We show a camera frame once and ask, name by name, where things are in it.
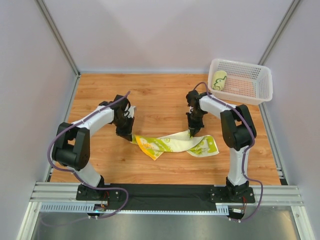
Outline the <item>green patterned towel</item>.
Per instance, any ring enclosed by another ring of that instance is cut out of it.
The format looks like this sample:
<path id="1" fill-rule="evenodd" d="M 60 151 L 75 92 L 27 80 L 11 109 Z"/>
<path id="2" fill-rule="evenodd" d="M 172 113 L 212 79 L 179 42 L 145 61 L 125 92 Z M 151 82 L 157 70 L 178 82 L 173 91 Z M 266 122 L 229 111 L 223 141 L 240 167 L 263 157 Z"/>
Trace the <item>green patterned towel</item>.
<path id="1" fill-rule="evenodd" d="M 213 74 L 211 88 L 215 91 L 222 91 L 227 80 L 227 73 L 218 70 Z"/>

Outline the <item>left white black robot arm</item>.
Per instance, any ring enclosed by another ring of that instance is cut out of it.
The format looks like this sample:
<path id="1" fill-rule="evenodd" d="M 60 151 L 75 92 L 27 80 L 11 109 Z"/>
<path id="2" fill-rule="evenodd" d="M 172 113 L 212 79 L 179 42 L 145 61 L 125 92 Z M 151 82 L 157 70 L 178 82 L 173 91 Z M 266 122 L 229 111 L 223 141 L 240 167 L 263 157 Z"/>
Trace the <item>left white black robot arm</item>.
<path id="1" fill-rule="evenodd" d="M 131 142 L 136 107 L 128 95 L 103 101 L 87 116 L 58 126 L 48 148 L 48 161 L 58 171 L 73 174 L 87 188 L 104 190 L 103 177 L 90 163 L 91 137 L 106 125 L 114 125 L 117 136 Z"/>

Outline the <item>yellow green towel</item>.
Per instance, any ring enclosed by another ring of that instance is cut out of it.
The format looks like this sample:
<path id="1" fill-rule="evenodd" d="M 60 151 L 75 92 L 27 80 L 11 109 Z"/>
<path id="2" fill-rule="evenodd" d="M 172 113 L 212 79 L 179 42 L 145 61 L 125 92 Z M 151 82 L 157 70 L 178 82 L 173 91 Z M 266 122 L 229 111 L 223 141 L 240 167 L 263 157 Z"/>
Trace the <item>yellow green towel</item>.
<path id="1" fill-rule="evenodd" d="M 162 137 L 133 135 L 131 143 L 139 146 L 154 161 L 163 153 L 187 152 L 196 158 L 219 154 L 216 141 L 211 135 L 192 137 L 189 130 Z"/>

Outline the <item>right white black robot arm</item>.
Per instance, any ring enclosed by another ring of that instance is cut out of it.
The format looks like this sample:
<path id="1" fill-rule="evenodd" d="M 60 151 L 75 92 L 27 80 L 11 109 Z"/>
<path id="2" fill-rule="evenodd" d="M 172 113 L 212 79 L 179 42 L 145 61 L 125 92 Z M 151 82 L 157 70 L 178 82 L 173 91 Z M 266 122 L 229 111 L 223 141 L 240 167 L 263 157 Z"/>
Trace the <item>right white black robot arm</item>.
<path id="1" fill-rule="evenodd" d="M 255 143 L 257 131 L 250 111 L 244 104 L 228 104 L 206 92 L 189 91 L 186 95 L 189 112 L 186 113 L 190 136 L 194 137 L 203 127 L 203 116 L 211 114 L 220 119 L 222 137 L 229 147 L 229 173 L 224 187 L 214 187 L 212 198 L 219 202 L 239 203 L 247 200 L 253 203 L 253 190 L 249 186 L 248 158 Z"/>

